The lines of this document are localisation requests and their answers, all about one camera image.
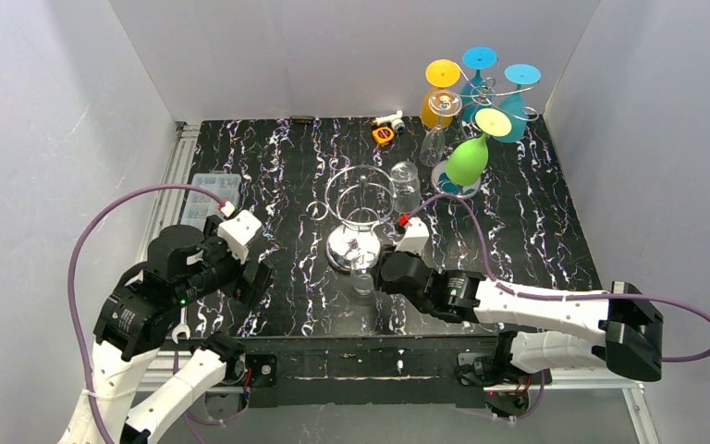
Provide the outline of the clear stemless glass front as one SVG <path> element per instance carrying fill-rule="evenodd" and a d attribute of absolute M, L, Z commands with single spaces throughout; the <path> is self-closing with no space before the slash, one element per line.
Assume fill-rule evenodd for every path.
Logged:
<path fill-rule="evenodd" d="M 372 297 L 374 295 L 375 286 L 370 268 L 352 269 L 349 273 L 349 280 L 356 295 L 360 297 Z"/>

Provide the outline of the clear stemless glass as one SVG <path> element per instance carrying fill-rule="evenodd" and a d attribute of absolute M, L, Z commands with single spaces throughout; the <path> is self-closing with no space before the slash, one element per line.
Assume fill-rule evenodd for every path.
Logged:
<path fill-rule="evenodd" d="M 349 280 L 356 295 L 360 297 L 372 297 L 374 295 L 375 286 L 370 268 L 352 269 L 349 273 Z"/>
<path fill-rule="evenodd" d="M 389 175 L 394 194 L 394 210 L 401 214 L 412 212 L 421 202 L 417 167 L 410 161 L 401 161 L 390 168 Z"/>

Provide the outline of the chrome glass rack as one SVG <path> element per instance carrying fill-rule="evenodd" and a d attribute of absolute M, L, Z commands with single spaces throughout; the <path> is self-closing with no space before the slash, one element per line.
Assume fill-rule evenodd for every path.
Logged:
<path fill-rule="evenodd" d="M 459 143 L 447 159 L 441 159 L 433 167 L 431 185 L 439 193 L 468 199 L 482 186 L 489 161 L 488 142 L 516 142 L 527 125 L 539 117 L 536 110 L 526 105 L 522 95 L 536 87 L 542 73 L 529 64 L 509 65 L 504 69 L 504 77 L 515 88 L 497 92 L 496 80 L 483 76 L 485 70 L 497 65 L 496 53 L 489 48 L 472 48 L 462 62 L 474 75 L 464 77 L 458 100 L 448 94 L 444 102 L 444 95 L 439 92 L 429 99 L 429 106 L 440 117 L 456 117 L 460 124 L 469 124 L 478 133 Z"/>
<path fill-rule="evenodd" d="M 393 202 L 392 180 L 378 166 L 346 166 L 332 174 L 307 214 L 314 221 L 336 222 L 325 240 L 334 270 L 348 275 L 373 266 L 382 248 L 375 230 L 392 217 Z"/>

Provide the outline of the green plastic wine glass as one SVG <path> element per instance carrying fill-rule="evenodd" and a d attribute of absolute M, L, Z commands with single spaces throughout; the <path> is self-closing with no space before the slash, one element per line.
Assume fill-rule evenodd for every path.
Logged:
<path fill-rule="evenodd" d="M 511 129 L 508 117 L 494 108 L 479 110 L 474 120 L 481 135 L 462 142 L 447 160 L 446 175 L 460 186 L 472 185 L 483 174 L 489 158 L 488 138 L 507 135 Z"/>

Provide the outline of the tall clear champagne flute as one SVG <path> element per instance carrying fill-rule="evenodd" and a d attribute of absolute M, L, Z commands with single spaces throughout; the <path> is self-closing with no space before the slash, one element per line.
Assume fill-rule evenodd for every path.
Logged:
<path fill-rule="evenodd" d="M 458 93 L 453 92 L 461 100 L 460 111 L 463 107 L 462 99 Z M 440 108 L 442 111 L 437 111 L 440 116 L 444 115 L 444 110 L 451 107 L 451 99 L 442 99 Z M 437 126 L 431 130 L 428 130 L 426 136 L 422 141 L 421 151 L 420 151 L 420 162 L 427 167 L 434 167 L 437 163 L 441 161 L 442 155 L 446 150 L 446 138 L 445 130 L 441 128 L 441 124 L 438 123 Z"/>

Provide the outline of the orange plastic wine glass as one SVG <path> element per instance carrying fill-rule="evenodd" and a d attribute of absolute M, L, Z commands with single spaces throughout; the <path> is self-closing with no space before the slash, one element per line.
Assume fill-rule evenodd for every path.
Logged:
<path fill-rule="evenodd" d="M 450 91 L 460 76 L 459 65 L 450 59 L 436 59 L 426 67 L 425 78 L 432 88 L 422 101 L 420 117 L 428 130 L 435 128 L 438 123 L 442 129 L 447 128 L 460 111 L 461 100 Z M 442 99 L 451 99 L 452 103 L 449 109 L 444 110 L 444 115 L 440 116 L 437 111 L 442 111 L 439 107 Z"/>

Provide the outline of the blue plastic wine glass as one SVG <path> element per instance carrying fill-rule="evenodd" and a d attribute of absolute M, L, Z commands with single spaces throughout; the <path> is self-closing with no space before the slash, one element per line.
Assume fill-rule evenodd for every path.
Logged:
<path fill-rule="evenodd" d="M 532 87 L 541 78 L 541 71 L 528 64 L 514 64 L 508 66 L 505 71 L 507 81 L 515 84 L 515 90 L 503 97 L 503 100 L 497 105 L 509 119 L 511 123 L 510 132 L 504 136 L 495 136 L 495 139 L 503 143 L 519 142 L 526 130 L 527 124 L 531 121 L 531 117 L 527 114 L 526 102 L 521 95 L 521 92 L 526 87 Z"/>
<path fill-rule="evenodd" d="M 474 114 L 483 106 L 475 97 L 479 94 L 478 88 L 484 82 L 483 71 L 488 70 L 497 63 L 498 57 L 494 49 L 486 46 L 476 46 L 467 50 L 462 56 L 464 66 L 473 71 L 473 75 L 465 80 L 460 92 L 462 122 L 472 123 Z"/>

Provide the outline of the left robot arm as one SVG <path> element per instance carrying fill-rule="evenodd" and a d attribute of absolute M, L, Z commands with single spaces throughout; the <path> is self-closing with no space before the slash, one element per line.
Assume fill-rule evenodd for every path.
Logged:
<path fill-rule="evenodd" d="M 92 387 L 80 395 L 63 443 L 156 443 L 208 389 L 224 381 L 244 346 L 215 332 L 148 398 L 134 398 L 165 338 L 192 302 L 223 292 L 245 305 L 272 285 L 274 269 L 241 262 L 233 240 L 175 225 L 149 243 L 147 258 L 125 272 L 105 300 L 94 327 Z"/>

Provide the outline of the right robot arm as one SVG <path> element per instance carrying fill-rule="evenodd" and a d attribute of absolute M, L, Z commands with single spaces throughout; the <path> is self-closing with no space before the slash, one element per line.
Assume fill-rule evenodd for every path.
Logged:
<path fill-rule="evenodd" d="M 543 289 L 463 270 L 436 271 L 410 252 L 384 253 L 371 273 L 377 290 L 405 297 L 450 324 L 506 324 L 488 370 L 532 375 L 600 368 L 627 379 L 662 377 L 664 317 L 640 294 Z"/>

